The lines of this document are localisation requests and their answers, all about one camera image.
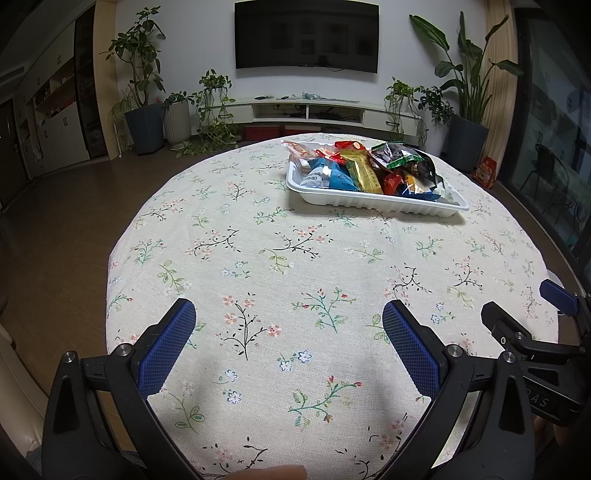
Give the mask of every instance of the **blue gripper pad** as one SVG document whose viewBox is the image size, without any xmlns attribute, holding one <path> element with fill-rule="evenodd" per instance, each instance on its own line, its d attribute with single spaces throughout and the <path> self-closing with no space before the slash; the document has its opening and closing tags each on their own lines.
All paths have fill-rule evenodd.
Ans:
<svg viewBox="0 0 591 480">
<path fill-rule="evenodd" d="M 540 284 L 540 296 L 544 300 L 548 300 L 565 315 L 575 317 L 579 313 L 577 298 L 551 280 L 546 279 Z"/>
<path fill-rule="evenodd" d="M 142 398 L 160 391 L 193 333 L 196 321 L 197 313 L 193 304 L 188 300 L 178 299 L 162 321 L 155 325 L 157 329 L 160 326 L 163 326 L 163 329 L 153 341 L 138 368 L 137 386 Z"/>
<path fill-rule="evenodd" d="M 393 302 L 384 307 L 382 325 L 417 390 L 435 399 L 440 390 L 439 366 Z"/>
</svg>

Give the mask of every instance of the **yellow snack package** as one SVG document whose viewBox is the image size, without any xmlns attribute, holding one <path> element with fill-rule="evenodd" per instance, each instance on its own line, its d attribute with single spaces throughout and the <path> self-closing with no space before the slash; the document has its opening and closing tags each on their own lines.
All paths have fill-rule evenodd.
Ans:
<svg viewBox="0 0 591 480">
<path fill-rule="evenodd" d="M 340 156 L 346 160 L 347 171 L 351 175 L 355 186 L 366 193 L 383 195 L 382 187 L 371 167 L 369 154 L 364 150 L 341 150 Z"/>
</svg>

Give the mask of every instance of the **metal screw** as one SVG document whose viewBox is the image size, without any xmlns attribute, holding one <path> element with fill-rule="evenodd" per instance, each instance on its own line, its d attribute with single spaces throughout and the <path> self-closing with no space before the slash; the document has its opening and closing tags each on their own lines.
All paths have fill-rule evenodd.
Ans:
<svg viewBox="0 0 591 480">
<path fill-rule="evenodd" d="M 463 352 L 464 350 L 462 350 L 462 347 L 459 345 L 451 344 L 447 347 L 447 353 L 451 356 L 458 357 L 461 356 Z"/>
<path fill-rule="evenodd" d="M 115 353 L 119 356 L 127 356 L 131 353 L 131 343 L 122 343 L 115 348 Z"/>
<path fill-rule="evenodd" d="M 517 358 L 515 357 L 513 352 L 505 350 L 503 352 L 503 360 L 505 360 L 505 362 L 507 362 L 508 364 L 512 364 L 515 362 L 515 360 L 517 360 Z"/>
<path fill-rule="evenodd" d="M 61 361 L 65 364 L 72 363 L 74 359 L 76 359 L 76 352 L 74 350 L 70 350 L 61 356 Z"/>
</svg>

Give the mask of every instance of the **potted plant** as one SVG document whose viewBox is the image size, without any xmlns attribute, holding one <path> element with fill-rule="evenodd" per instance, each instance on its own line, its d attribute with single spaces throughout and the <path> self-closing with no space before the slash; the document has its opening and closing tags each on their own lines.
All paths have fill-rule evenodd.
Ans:
<svg viewBox="0 0 591 480">
<path fill-rule="evenodd" d="M 164 146 L 162 108 L 157 103 L 149 103 L 148 93 L 152 82 L 158 90 L 164 91 L 159 75 L 159 50 L 151 41 L 153 34 L 165 38 L 158 24 L 150 18 L 158 13 L 159 8 L 146 7 L 138 12 L 134 25 L 112 40 L 109 50 L 104 52 L 107 53 L 107 60 L 117 55 L 131 66 L 132 79 L 129 85 L 138 108 L 125 112 L 125 119 L 134 140 L 134 150 L 139 155 L 154 153 Z"/>
<path fill-rule="evenodd" d="M 418 92 L 418 88 L 411 87 L 394 77 L 392 77 L 392 80 L 394 82 L 388 87 L 388 94 L 384 97 L 384 106 L 392 119 L 392 140 L 403 141 L 405 134 L 402 128 L 402 122 L 400 121 L 400 115 L 402 112 L 409 112 L 418 118 L 417 141 L 419 147 L 424 148 L 427 128 L 417 111 L 417 101 L 414 98 L 414 94 Z"/>
<path fill-rule="evenodd" d="M 226 109 L 227 103 L 236 100 L 228 96 L 232 81 L 215 70 L 208 70 L 199 80 L 203 89 L 193 94 L 199 119 L 199 137 L 203 152 L 222 150 L 235 144 L 232 132 L 233 115 Z"/>
<path fill-rule="evenodd" d="M 227 75 L 218 75 L 214 69 L 208 70 L 201 77 L 199 83 L 207 90 L 207 101 L 210 105 L 220 105 L 222 99 L 228 96 L 228 90 L 232 88 L 232 81 Z"/>
<path fill-rule="evenodd" d="M 417 15 L 410 15 L 411 22 L 431 42 L 443 49 L 447 60 L 442 60 L 435 67 L 435 75 L 443 78 L 453 72 L 454 78 L 441 85 L 441 90 L 455 88 L 460 100 L 459 115 L 455 115 L 449 131 L 447 143 L 447 159 L 458 170 L 471 171 L 474 169 L 482 147 L 488 135 L 488 129 L 481 125 L 485 116 L 485 110 L 492 95 L 488 94 L 488 78 L 491 70 L 496 67 L 506 70 L 513 75 L 523 74 L 523 70 L 510 60 L 491 61 L 484 76 L 481 76 L 482 62 L 491 37 L 497 32 L 509 18 L 506 15 L 501 22 L 494 25 L 485 37 L 485 46 L 480 48 L 466 38 L 464 12 L 460 12 L 460 31 L 457 36 L 457 45 L 463 62 L 455 64 L 449 56 L 449 44 L 445 34 Z"/>
<path fill-rule="evenodd" d="M 423 114 L 422 118 L 427 130 L 424 151 L 439 157 L 454 115 L 453 108 L 447 100 L 443 99 L 443 92 L 437 87 L 421 86 L 417 91 L 421 93 L 417 106 Z"/>
<path fill-rule="evenodd" d="M 194 105 L 193 95 L 187 92 L 171 93 L 163 102 L 164 132 L 171 150 L 177 150 L 191 138 L 189 102 Z"/>
</svg>

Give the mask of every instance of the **finger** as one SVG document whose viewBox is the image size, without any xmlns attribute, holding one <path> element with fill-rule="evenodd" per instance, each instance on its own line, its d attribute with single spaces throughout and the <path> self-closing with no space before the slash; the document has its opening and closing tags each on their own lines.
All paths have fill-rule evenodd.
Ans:
<svg viewBox="0 0 591 480">
<path fill-rule="evenodd" d="M 279 465 L 253 468 L 231 473 L 224 480 L 306 480 L 308 472 L 303 465 Z"/>
</svg>

